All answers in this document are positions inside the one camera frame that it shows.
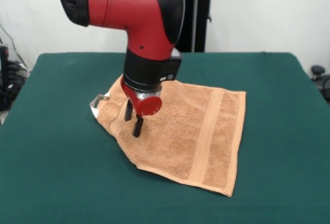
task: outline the black knob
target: black knob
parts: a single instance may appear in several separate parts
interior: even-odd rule
[[[322,66],[312,66],[311,71],[315,76],[320,76],[325,72],[325,68]]]

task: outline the orange towel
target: orange towel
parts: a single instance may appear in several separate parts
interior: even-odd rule
[[[231,197],[246,93],[179,81],[162,85],[163,106],[154,116],[144,117],[139,138],[132,135],[134,113],[124,121],[127,97],[119,79],[91,107],[138,169]]]

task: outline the fabric surface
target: fabric surface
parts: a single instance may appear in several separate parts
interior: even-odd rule
[[[0,223],[328,223],[330,108],[297,59],[183,54],[178,81],[246,91],[231,198],[137,170],[88,104],[124,54],[42,55],[0,129]]]
[[[141,136],[135,138],[136,114],[124,120],[127,97],[120,79],[111,86],[109,97],[98,101],[97,121],[128,159],[138,169],[231,197],[246,93],[163,82],[162,108],[144,117]]]

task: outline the green table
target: green table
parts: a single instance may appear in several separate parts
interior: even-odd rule
[[[291,54],[185,54],[178,80],[247,92],[234,195],[137,170],[89,103],[124,54],[44,54],[0,131],[0,223],[328,223],[330,108]]]

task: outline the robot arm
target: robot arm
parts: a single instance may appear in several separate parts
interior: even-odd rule
[[[175,80],[181,57],[173,57],[179,40],[185,0],[61,0],[77,25],[125,30],[128,34],[122,88],[129,98],[125,119],[137,113],[134,135],[140,135],[142,116],[157,113],[161,82]]]

